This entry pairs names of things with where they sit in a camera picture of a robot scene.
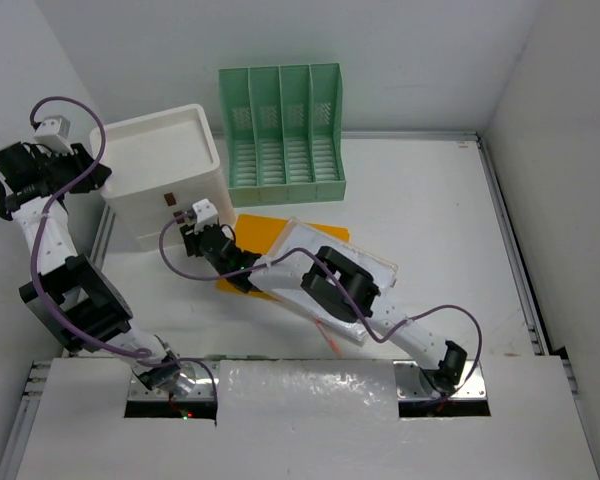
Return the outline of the white plastic drawer unit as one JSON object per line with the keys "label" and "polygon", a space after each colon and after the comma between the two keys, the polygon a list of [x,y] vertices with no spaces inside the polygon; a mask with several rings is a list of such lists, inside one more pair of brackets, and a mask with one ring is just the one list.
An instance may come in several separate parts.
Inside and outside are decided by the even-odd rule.
{"label": "white plastic drawer unit", "polygon": [[112,174],[99,189],[115,213],[130,248],[154,251],[161,229],[203,199],[222,224],[233,224],[226,175],[203,107],[189,104],[104,127],[90,133],[94,153]]}

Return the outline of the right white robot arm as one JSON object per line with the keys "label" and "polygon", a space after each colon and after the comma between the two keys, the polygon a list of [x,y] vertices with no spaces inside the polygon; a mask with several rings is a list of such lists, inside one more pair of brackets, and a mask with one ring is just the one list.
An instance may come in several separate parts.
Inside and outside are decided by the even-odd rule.
{"label": "right white robot arm", "polygon": [[466,351],[404,312],[392,293],[396,269],[386,261],[296,220],[265,254],[240,248],[219,223],[179,231],[187,255],[205,259],[239,292],[268,295],[355,340],[393,343],[441,396],[460,385]]}

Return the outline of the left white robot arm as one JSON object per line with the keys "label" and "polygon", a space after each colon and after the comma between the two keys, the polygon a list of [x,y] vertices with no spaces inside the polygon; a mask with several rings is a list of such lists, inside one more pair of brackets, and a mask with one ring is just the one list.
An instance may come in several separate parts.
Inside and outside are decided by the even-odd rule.
{"label": "left white robot arm", "polygon": [[94,165],[80,143],[67,153],[23,142],[0,150],[0,218],[16,222],[38,255],[39,281],[21,286],[19,295],[68,352],[94,353],[102,345],[120,349],[145,388],[174,394],[182,376],[173,352],[132,324],[119,291],[77,252],[64,200],[51,198],[75,178],[81,181],[73,192],[90,193],[110,174],[110,168]]}

